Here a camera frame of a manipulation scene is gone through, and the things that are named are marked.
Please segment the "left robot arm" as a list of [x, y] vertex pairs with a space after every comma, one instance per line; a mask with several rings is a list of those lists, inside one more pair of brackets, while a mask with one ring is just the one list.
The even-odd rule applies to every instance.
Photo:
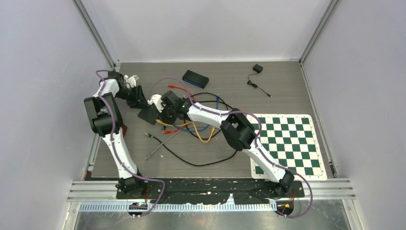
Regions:
[[96, 93], [84, 99], [90, 127], [108, 146], [118, 171], [116, 188], [125, 195], [142, 198], [147, 186], [130, 157], [124, 140], [126, 126], [119, 111], [116, 98], [126, 100], [135, 108], [143, 108], [147, 102], [137, 76], [129, 77], [115, 70], [106, 70], [107, 77], [100, 78]]

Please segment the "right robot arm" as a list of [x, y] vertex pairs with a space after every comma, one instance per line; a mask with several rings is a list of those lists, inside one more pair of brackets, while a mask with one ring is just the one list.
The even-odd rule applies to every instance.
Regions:
[[167, 91], [150, 104], [158, 110], [159, 118], [174, 124], [177, 119], [201, 122], [216, 127], [223, 133], [227, 144], [236, 151], [247, 154], [274, 182], [273, 190], [278, 196], [287, 196], [293, 189], [294, 175], [281, 166], [262, 145], [260, 130], [247, 119], [248, 113], [239, 109], [218, 110], [192, 99], [182, 99]]

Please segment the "plain black network switch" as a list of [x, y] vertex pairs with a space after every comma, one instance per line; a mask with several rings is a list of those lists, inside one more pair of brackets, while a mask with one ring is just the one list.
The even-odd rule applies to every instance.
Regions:
[[138, 117], [143, 121], [154, 125], [159, 118], [159, 111], [154, 105], [148, 105], [141, 109], [138, 114]]

